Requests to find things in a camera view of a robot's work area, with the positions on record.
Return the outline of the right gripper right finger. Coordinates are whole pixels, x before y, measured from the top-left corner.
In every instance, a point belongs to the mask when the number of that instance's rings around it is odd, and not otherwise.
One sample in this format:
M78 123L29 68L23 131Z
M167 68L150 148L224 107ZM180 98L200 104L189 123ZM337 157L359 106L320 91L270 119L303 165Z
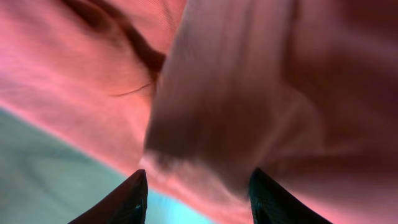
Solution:
M250 178L249 199L254 224L331 224L260 169Z

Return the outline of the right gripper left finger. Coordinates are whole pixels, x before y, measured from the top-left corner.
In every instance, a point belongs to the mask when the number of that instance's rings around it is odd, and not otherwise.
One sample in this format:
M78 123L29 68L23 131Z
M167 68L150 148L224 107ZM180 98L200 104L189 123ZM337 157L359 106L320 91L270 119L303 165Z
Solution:
M148 183L139 169L70 224L145 224Z

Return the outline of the red soccer t-shirt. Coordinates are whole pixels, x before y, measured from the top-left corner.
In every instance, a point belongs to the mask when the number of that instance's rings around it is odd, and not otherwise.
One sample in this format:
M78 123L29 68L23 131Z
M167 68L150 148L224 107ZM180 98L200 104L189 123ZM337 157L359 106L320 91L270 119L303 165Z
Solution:
M1 2L1 106L221 223L256 168L397 222L397 2Z

